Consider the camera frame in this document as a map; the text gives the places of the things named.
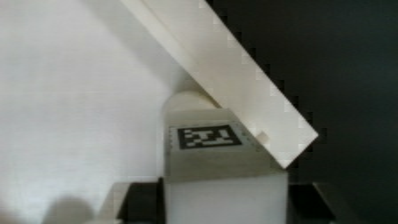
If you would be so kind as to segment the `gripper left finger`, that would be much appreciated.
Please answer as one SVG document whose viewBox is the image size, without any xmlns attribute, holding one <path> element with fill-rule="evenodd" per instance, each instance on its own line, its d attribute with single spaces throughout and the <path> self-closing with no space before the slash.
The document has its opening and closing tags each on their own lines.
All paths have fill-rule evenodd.
<svg viewBox="0 0 398 224">
<path fill-rule="evenodd" d="M 110 188 L 96 224 L 167 224 L 163 178 Z"/>
</svg>

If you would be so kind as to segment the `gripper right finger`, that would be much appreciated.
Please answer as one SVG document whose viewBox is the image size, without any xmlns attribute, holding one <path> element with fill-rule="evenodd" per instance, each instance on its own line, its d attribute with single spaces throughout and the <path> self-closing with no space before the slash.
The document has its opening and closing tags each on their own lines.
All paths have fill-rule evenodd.
<svg viewBox="0 0 398 224">
<path fill-rule="evenodd" d="M 286 224 L 355 224 L 353 211 L 330 184 L 289 184 Z"/>
</svg>

